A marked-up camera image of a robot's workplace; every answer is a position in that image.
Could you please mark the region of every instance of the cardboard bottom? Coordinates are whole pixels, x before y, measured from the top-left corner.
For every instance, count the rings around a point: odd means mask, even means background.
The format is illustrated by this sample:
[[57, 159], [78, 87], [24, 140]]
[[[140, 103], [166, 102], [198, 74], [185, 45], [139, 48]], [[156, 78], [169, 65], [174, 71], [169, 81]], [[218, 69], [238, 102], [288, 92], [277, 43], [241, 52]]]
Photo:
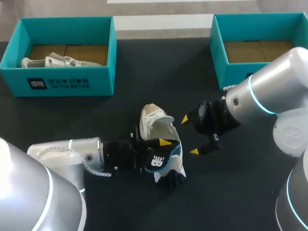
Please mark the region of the cardboard bottom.
[[52, 52], [79, 61], [107, 66], [108, 45], [34, 45], [29, 59], [45, 59]]
[[272, 62], [290, 49], [292, 41], [224, 42], [229, 63]]

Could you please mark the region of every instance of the floor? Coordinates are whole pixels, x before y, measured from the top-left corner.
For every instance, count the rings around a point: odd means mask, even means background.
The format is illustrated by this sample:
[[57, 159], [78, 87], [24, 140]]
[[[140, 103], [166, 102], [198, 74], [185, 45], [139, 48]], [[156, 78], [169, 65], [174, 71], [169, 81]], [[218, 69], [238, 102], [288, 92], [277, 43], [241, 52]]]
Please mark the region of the floor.
[[215, 13], [306, 12], [307, 0], [0, 0], [0, 41], [19, 17], [115, 16], [118, 39], [210, 35]]

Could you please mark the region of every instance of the sneaker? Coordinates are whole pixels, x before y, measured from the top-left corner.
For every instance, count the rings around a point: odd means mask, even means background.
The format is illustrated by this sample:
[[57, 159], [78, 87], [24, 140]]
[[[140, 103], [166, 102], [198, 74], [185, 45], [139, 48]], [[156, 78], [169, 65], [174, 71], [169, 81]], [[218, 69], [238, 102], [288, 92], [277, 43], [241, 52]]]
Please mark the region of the sneaker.
[[[163, 140], [176, 140], [180, 142], [180, 138], [176, 128], [172, 125], [174, 118], [167, 116], [163, 109], [155, 104], [147, 104], [141, 112], [140, 119], [140, 135], [144, 140], [150, 139], [163, 139]], [[154, 179], [157, 183], [161, 178], [176, 178], [186, 177], [183, 168], [183, 150], [180, 142], [180, 148], [174, 150], [174, 153], [168, 160], [168, 164], [164, 169], [154, 173]]]
[[78, 61], [68, 56], [60, 56], [56, 53], [51, 53], [45, 59], [31, 60], [24, 58], [21, 61], [22, 68], [33, 68], [33, 67], [72, 67], [72, 66], [102, 66], [97, 63]]

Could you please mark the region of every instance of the open box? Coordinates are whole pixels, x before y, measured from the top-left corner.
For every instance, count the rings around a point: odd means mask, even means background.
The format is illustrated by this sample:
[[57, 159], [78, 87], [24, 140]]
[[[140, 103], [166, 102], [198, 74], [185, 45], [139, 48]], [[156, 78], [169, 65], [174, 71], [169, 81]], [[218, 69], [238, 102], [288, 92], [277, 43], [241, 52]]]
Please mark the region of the open box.
[[292, 47], [308, 49], [304, 13], [214, 15], [210, 48], [220, 88], [242, 82]]
[[[21, 68], [24, 57], [45, 58], [51, 52], [103, 66]], [[0, 72], [15, 97], [102, 96], [114, 92], [115, 66], [112, 17], [21, 18]]]

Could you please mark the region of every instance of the metal screw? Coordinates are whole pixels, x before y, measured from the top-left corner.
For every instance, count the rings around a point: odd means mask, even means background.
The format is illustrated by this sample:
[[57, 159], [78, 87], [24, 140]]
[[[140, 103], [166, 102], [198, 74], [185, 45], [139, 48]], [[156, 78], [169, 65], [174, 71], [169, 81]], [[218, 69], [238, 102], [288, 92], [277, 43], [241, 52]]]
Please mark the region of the metal screw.
[[240, 102], [239, 102], [239, 100], [238, 100], [237, 98], [235, 98], [235, 99], [233, 100], [233, 104], [234, 104], [235, 106], [238, 106], [238, 105], [240, 104]]
[[87, 155], [87, 157], [86, 157], [86, 160], [87, 160], [87, 161], [90, 162], [92, 159], [93, 159], [93, 157], [92, 157], [91, 155]]

